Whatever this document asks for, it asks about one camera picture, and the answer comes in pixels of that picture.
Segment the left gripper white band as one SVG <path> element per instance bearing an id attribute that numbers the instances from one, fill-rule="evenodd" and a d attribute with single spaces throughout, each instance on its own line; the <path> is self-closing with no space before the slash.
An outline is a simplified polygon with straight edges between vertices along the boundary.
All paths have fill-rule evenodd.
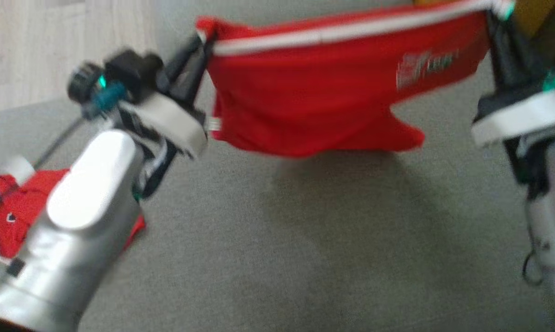
<path id="1" fill-rule="evenodd" d="M 194 33 L 180 43 L 166 63 L 166 88 L 174 84 L 187 65 L 180 83 L 180 102 L 188 107 L 197 98 L 212 48 L 213 42 L 206 35 Z M 177 155 L 197 160 L 205 153 L 208 146 L 205 115 L 193 116 L 192 111 L 160 93 L 153 93 L 138 104 L 121 101 L 125 127 L 138 138 L 156 142 L 160 147 L 156 153 L 146 150 L 147 159 L 135 185 L 138 197 L 148 198 L 157 191 Z"/>

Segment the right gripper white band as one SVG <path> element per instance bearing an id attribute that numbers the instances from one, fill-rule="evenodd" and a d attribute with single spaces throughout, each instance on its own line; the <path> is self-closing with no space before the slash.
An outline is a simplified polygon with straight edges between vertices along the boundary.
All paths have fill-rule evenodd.
<path id="1" fill-rule="evenodd" d="M 502 143 L 516 181 L 526 185 L 528 198 L 538 198 L 555 187 L 549 179 L 549 150 L 555 147 L 552 70 L 522 32 L 517 33 L 516 55 L 510 19 L 487 10 L 486 23 L 496 90 L 515 86 L 552 90 L 527 97 L 516 93 L 483 97 L 471 136 L 478 147 Z"/>

